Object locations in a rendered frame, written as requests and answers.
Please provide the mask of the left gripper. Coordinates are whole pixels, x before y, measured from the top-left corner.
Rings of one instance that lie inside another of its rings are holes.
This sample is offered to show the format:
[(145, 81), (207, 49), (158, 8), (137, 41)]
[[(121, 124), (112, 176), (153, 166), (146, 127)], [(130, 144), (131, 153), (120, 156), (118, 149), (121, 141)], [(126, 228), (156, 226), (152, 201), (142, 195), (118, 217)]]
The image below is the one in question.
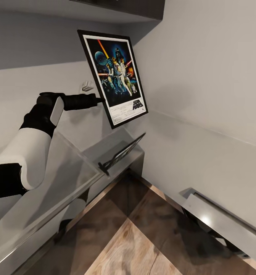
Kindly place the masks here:
[(97, 106), (97, 103), (106, 101), (102, 98), (97, 98), (95, 93), (91, 93), (89, 95), (87, 94), (78, 94), (73, 95), (76, 100), (76, 109), (75, 110), (81, 110), (81, 109), (87, 109), (90, 107)]

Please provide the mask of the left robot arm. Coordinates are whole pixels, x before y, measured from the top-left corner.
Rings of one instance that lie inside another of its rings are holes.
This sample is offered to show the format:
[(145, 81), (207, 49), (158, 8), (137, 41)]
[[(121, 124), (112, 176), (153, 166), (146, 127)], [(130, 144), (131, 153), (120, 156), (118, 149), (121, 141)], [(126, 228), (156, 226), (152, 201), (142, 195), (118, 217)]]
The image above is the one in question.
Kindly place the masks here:
[(80, 84), (78, 95), (40, 93), (37, 104), (24, 117), (15, 137), (0, 153), (0, 220), (29, 190), (45, 177), (50, 143), (63, 110), (81, 110), (106, 101), (97, 98), (92, 81)]

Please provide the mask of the poster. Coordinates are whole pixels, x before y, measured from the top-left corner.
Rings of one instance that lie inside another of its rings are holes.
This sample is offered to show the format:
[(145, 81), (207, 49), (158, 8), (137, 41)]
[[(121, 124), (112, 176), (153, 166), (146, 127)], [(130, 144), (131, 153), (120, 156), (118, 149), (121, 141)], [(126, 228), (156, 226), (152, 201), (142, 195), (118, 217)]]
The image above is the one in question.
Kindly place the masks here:
[(148, 113), (128, 36), (77, 30), (112, 129)]

